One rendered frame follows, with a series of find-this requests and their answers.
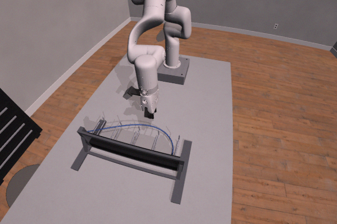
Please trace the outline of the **dark grey rack with patch panel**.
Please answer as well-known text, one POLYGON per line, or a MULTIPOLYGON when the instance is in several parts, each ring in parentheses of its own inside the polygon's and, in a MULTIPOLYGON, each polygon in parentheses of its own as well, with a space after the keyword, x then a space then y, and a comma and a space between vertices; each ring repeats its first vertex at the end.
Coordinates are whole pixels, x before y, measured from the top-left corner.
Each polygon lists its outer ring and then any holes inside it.
POLYGON ((138 134, 140 132, 140 126, 138 126, 139 128, 139 132, 136 136, 136 139, 132 145, 133 139, 136 135, 136 132, 132 138, 131 144, 128 143, 124 143, 121 141, 117 141, 115 139, 111 139, 117 129, 115 129, 114 133, 112 134, 111 138, 106 138, 103 136, 100 136, 100 132, 101 130, 97 130, 96 129, 101 129, 104 127, 104 125, 106 124, 105 119, 103 118, 103 120, 100 120, 97 124, 97 126, 95 127, 94 131, 92 133, 87 132, 85 130, 84 127, 80 127, 77 131, 77 133, 81 136, 81 140, 82 140, 82 144, 83 144, 83 148, 80 151, 80 153, 78 154, 77 158, 75 159, 74 163, 71 166, 71 169, 78 171, 82 165, 82 163, 84 162, 86 156, 88 154, 93 155, 95 157, 104 159, 104 160, 108 160, 117 164, 121 164, 124 165, 126 167, 130 167, 136 170, 140 170, 140 171, 144 171, 147 173, 151 173, 151 174, 155 174, 157 176, 162 176, 165 178, 169 178, 169 179, 173 179, 175 180, 175 185, 174 185, 174 189, 173 189, 173 194, 172 194, 172 199, 171 202, 173 203, 177 203, 177 204, 181 204, 181 199, 182 199, 182 193, 183 193, 183 188, 184 188, 184 182, 185 182, 185 177, 186 177, 186 172, 187 172, 187 166, 188 166, 188 162, 189 162, 189 157, 190 157, 190 152, 191 152, 191 146, 192 146, 192 141, 188 141, 188 140, 184 140, 184 144, 183 144, 183 149, 182 149, 182 153, 181 156, 178 157, 176 156, 176 152, 177 152, 177 147, 178 147, 178 143, 180 140, 180 135, 179 135, 179 140, 177 142, 176 145, 176 149, 175 149, 175 153, 174 155, 171 154, 167 154, 167 153, 163 153, 163 152, 158 152, 158 151, 154 151, 158 138, 159 138, 159 130, 158 130, 158 137, 155 138, 154 144, 152 149, 146 149, 146 148, 142 148, 142 147, 138 147, 135 146, 135 141, 138 137, 138 134), (154 146, 155 145, 155 146, 154 146), (136 161, 140 161, 140 162, 144 162, 144 163, 148 163, 151 165, 155 165, 158 167, 162 167, 162 168, 166 168, 166 169, 170 169, 170 170, 174 170, 177 171, 177 176, 172 176, 169 174, 165 174, 165 173, 161 173, 161 172, 157 172, 154 170, 150 170, 150 169, 146 169, 146 168, 142 168, 133 164, 129 164, 123 161, 119 161, 116 159, 112 159, 109 157, 106 157, 104 155, 95 153, 90 151, 90 149, 94 147, 106 152, 110 152, 113 154, 117 154, 129 159, 133 159, 136 161), (153 149, 154 148, 154 149, 153 149), (178 162, 179 161, 179 162, 178 162), (178 168, 179 167, 179 168, 178 168))

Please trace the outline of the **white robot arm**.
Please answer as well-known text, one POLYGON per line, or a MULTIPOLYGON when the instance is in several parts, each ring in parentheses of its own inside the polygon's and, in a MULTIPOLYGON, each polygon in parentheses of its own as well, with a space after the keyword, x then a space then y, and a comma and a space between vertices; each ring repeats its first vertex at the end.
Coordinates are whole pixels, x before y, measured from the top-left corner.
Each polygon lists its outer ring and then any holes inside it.
POLYGON ((163 63, 168 69, 180 67, 179 47, 181 39, 191 36, 191 12, 176 5, 176 0, 132 0, 143 5, 143 16, 132 28, 127 44, 127 59, 135 66, 138 89, 129 87, 123 95, 153 94, 158 89, 157 70, 163 63), (161 25, 165 35, 165 49, 159 45, 137 45, 138 38, 146 31, 161 25), (139 92, 140 91, 140 92, 139 92))

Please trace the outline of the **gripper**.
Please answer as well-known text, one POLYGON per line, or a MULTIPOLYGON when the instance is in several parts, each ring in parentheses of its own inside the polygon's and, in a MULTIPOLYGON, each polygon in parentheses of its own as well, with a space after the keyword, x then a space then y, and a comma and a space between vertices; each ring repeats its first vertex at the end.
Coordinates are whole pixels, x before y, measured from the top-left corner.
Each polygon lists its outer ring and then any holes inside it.
POLYGON ((156 113, 156 106, 160 99, 159 90, 153 94, 143 96, 141 93, 141 107, 144 112, 144 117, 154 119, 154 112, 156 113), (145 110, 144 110, 145 109, 145 110))

